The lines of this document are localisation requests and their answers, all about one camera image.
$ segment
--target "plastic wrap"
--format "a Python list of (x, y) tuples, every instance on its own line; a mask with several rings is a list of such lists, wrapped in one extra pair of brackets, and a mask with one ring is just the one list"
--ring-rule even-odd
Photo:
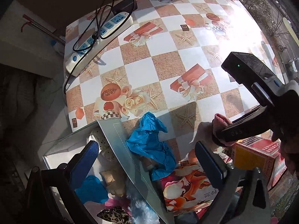
[(299, 180), (288, 171), (278, 181), (276, 186), (269, 191), (271, 215), (279, 220), (290, 207), (298, 193)]

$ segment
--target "starfish print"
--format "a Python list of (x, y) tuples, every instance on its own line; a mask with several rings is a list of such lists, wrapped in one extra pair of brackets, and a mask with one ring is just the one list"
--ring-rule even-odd
[(93, 68), (95, 65), (96, 65), (96, 64), (90, 62), (90, 63), (87, 65), (87, 67), (85, 67), (85, 69), (84, 69), (84, 74), (89, 73), (90, 76), (93, 76), (93, 74), (92, 74), (92, 68)]
[(200, 11), (206, 11), (207, 13), (209, 12), (209, 8), (204, 6), (203, 4), (199, 5), (199, 6), (196, 5), (196, 6), (200, 9)]
[(105, 79), (110, 83), (115, 83), (115, 84), (119, 85), (118, 81), (121, 80), (122, 78), (124, 78), (125, 76), (121, 76), (121, 77), (117, 78), (116, 75), (117, 75), (117, 71), (114, 71), (113, 78), (105, 77)]
[(182, 123), (180, 124), (179, 127), (185, 125), (186, 123), (189, 124), (192, 128), (195, 128), (194, 126), (194, 122), (192, 122), (191, 118), (193, 118), (195, 116), (195, 113), (188, 116), (189, 114), (189, 105), (187, 106), (187, 109), (186, 109), (186, 113), (184, 115), (180, 115), (180, 114), (176, 114), (176, 116), (178, 116), (181, 120), (182, 120)]
[(216, 48), (214, 47), (214, 51), (208, 51), (211, 55), (213, 55), (211, 61), (214, 61), (215, 59), (220, 60), (219, 53), (216, 51)]
[(153, 100), (155, 97), (159, 96), (161, 93), (156, 93), (156, 94), (152, 94), (152, 86), (149, 86), (149, 90), (148, 90), (148, 95), (149, 95), (149, 99), (150, 99), (150, 102), (152, 103), (152, 105), (158, 109), (155, 101)]
[(158, 23), (155, 20), (151, 20), (151, 23), (153, 23), (154, 25), (156, 25), (157, 27), (159, 27), (160, 25), (162, 25), (162, 23)]
[(187, 41), (189, 44), (192, 45), (192, 42), (189, 40), (189, 38), (192, 38), (193, 35), (186, 36), (186, 31), (183, 32), (183, 35), (178, 35), (178, 34), (175, 34), (175, 35), (181, 38), (181, 40), (179, 41), (179, 44), (183, 43), (184, 41)]

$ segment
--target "power adapter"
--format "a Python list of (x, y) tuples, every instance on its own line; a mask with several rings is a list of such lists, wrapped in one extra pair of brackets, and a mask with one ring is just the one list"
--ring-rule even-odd
[[(130, 13), (132, 11), (133, 0), (122, 0), (120, 3), (116, 4), (112, 8), (112, 13), (114, 15), (119, 14), (121, 12)], [(137, 2), (135, 3), (135, 7), (133, 11), (137, 9)]]

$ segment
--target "table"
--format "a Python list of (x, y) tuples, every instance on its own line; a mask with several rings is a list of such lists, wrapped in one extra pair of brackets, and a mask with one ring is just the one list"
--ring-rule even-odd
[[(258, 104), (221, 68), (231, 51), (253, 53), (283, 82), (267, 39), (238, 0), (136, 1), (134, 24), (71, 79), (66, 98), (73, 131), (116, 116), (130, 134), (150, 111), (167, 127), (159, 139), (179, 162), (194, 148), (201, 122), (215, 113), (234, 120)], [(67, 27), (65, 61), (94, 14)]]

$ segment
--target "light blue fluffy toy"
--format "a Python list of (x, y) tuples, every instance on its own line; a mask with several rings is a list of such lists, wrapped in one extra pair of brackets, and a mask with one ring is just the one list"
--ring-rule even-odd
[(135, 224), (158, 224), (159, 217), (141, 196), (134, 184), (128, 178), (126, 181), (127, 198), (131, 200), (129, 211), (132, 213), (131, 221)]

